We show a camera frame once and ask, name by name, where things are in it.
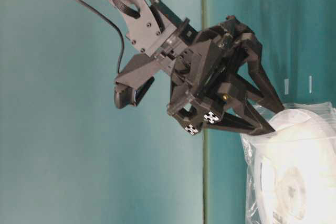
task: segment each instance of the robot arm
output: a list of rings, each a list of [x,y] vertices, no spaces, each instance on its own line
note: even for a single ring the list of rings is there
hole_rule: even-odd
[[[107,1],[122,15],[126,37],[140,52],[122,71],[118,67],[117,108],[137,106],[154,74],[163,70],[171,77],[167,113],[191,135],[204,127],[251,135],[274,131],[248,101],[276,113],[283,110],[261,65],[262,45],[249,27],[229,16],[197,32],[161,0]],[[257,87],[238,74],[245,63]],[[227,113],[229,109],[237,115]]]

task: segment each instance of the cable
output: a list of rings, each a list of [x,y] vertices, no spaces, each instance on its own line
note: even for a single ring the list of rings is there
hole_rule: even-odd
[[[120,41],[121,41],[121,50],[120,50],[120,54],[119,54],[119,57],[118,57],[118,64],[117,64],[117,73],[119,74],[120,73],[121,60],[122,60],[122,56],[123,56],[124,50],[125,50],[125,42],[124,42],[124,38],[122,36],[121,30],[119,29],[118,26],[115,25],[115,23],[113,23],[111,20],[106,18],[103,14],[101,14],[99,11],[97,11],[95,8],[93,8],[92,6],[90,6],[89,4],[84,2],[83,0],[75,0],[75,1],[78,2],[79,4],[81,4],[82,6],[86,7],[87,9],[89,9],[93,13],[97,14],[100,18],[102,18],[105,22],[107,22],[110,26],[112,26],[117,31],[117,33],[120,37]]]

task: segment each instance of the green wall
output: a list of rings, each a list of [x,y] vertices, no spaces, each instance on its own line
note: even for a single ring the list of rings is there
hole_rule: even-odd
[[[236,15],[264,46],[263,65],[283,102],[336,105],[336,0],[204,0],[205,25]],[[312,76],[312,93],[309,93]],[[289,94],[284,95],[284,79]],[[207,223],[242,224],[246,167],[239,136],[208,131]]]
[[[163,1],[200,29],[201,0]],[[119,49],[72,0],[0,0],[0,223],[203,222],[202,136],[166,115],[162,73],[139,108],[115,109]]]

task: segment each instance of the white tape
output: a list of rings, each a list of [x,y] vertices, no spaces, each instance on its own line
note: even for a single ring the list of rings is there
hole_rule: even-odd
[[[289,79],[285,79],[285,94],[289,94]]]
[[[309,76],[309,93],[313,92],[313,76]]]

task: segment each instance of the bolt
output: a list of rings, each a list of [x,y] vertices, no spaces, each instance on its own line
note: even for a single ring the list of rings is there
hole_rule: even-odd
[[[228,94],[223,94],[223,100],[227,101],[230,99],[230,96]]]

